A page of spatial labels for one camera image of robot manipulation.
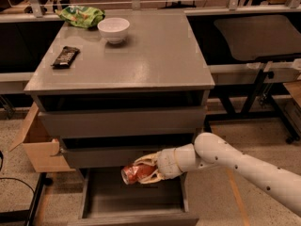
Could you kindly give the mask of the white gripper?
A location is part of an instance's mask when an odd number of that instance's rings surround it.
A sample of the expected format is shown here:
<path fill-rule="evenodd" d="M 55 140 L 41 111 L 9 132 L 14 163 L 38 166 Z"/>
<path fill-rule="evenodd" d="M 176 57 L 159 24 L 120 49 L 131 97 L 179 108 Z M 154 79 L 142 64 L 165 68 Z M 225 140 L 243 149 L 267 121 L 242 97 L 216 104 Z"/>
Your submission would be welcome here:
<path fill-rule="evenodd" d="M 154 184 L 162 180 L 173 179 L 182 174 L 180 170 L 174 149 L 164 149 L 159 153 L 150 153 L 143 155 L 135 160 L 134 165 L 148 165 L 158 168 L 151 174 L 142 173 L 138 175 L 140 184 Z"/>

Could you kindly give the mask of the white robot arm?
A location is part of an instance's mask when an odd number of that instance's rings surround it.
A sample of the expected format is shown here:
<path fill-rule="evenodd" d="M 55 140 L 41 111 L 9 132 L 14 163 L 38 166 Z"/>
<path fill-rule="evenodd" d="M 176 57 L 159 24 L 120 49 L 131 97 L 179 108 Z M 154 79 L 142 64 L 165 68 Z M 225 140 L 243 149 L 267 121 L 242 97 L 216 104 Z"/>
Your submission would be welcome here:
<path fill-rule="evenodd" d="M 142 156 L 135 165 L 156 167 L 155 178 L 142 180 L 142 184 L 173 179 L 188 171 L 227 167 L 301 216 L 300 175 L 242 153 L 212 133 L 199 134 L 193 143 L 181 147 Z"/>

